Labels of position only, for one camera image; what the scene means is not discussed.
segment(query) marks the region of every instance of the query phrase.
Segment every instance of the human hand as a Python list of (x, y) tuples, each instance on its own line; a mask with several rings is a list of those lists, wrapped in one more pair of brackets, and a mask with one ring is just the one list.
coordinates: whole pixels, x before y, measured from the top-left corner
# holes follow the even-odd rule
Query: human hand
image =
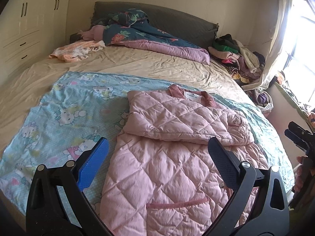
[[(298, 156), (296, 159), (297, 159), (297, 161), (298, 161), (300, 164), (302, 164), (304, 158), (305, 158), (305, 157)], [(295, 185), (294, 185), (294, 187), (293, 187), (293, 189), (294, 189), (296, 192), (299, 192), (299, 191), (303, 188), (304, 182), (303, 182), (303, 180), (302, 180), (302, 178), (301, 178), (302, 172), (303, 172), (303, 166), (298, 167), (297, 170), (296, 170), (297, 176), (296, 176), (296, 178), (295, 178)], [(311, 169), (310, 169), (310, 172), (311, 172), (311, 175), (314, 176), (314, 175), (315, 175), (315, 167), (311, 168)]]

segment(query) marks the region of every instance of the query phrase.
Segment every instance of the white curtain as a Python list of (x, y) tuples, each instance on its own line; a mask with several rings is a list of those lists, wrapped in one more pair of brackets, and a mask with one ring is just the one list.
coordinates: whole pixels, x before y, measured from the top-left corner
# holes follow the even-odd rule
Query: white curtain
[(262, 72), (261, 77), (257, 81), (242, 86), (243, 90), (254, 90), (258, 88), (267, 89), (270, 81), (273, 79), (278, 70), (281, 69), (278, 68), (279, 64), (277, 64), (276, 62), (282, 51), (283, 39), (291, 7), (292, 0), (279, 0), (277, 25), (271, 41), (270, 52), (266, 57), (264, 71)]

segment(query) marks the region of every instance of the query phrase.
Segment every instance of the headboard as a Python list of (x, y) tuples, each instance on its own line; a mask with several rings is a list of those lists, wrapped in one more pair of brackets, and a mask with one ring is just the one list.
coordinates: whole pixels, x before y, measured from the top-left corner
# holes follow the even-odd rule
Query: headboard
[(96, 2), (91, 26), (101, 18), (107, 18), (109, 13), (124, 11), (129, 8), (143, 10), (150, 25), (173, 36), (191, 42), (207, 50), (216, 37), (219, 25), (210, 23), (187, 13), (143, 3), (131, 2)]

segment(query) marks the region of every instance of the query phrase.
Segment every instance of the drawer handle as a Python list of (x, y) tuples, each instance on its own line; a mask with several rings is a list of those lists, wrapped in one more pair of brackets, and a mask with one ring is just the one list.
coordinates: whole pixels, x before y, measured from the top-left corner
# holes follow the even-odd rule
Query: drawer handle
[(26, 3), (26, 6), (25, 6), (25, 13), (24, 13), (24, 16), (26, 16), (26, 12), (27, 12), (27, 3)]
[(24, 3), (22, 5), (22, 13), (21, 13), (21, 17), (23, 17), (23, 11), (24, 11)]

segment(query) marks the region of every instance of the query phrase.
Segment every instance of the light blue blanket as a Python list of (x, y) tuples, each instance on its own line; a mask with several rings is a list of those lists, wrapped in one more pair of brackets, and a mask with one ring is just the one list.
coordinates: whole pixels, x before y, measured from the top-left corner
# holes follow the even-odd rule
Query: light blue blanket
[[(129, 115), (127, 92), (166, 90), (171, 84), (165, 80), (128, 75), (66, 73), (42, 97), (40, 104), (30, 110), (19, 133), (4, 151), (0, 162), (0, 189), (25, 214), (29, 188), (37, 166), (62, 166), (67, 160), (76, 159), (83, 151), (90, 150), (103, 136), (110, 143), (109, 155), (91, 187), (84, 190), (99, 213), (101, 191), (116, 136)], [(286, 191), (292, 188), (292, 166), (274, 127), (259, 109), (216, 94), (213, 96), (217, 102), (245, 114), (255, 142), (269, 165), (279, 166)], [(77, 224), (65, 194), (60, 191), (70, 220)]]

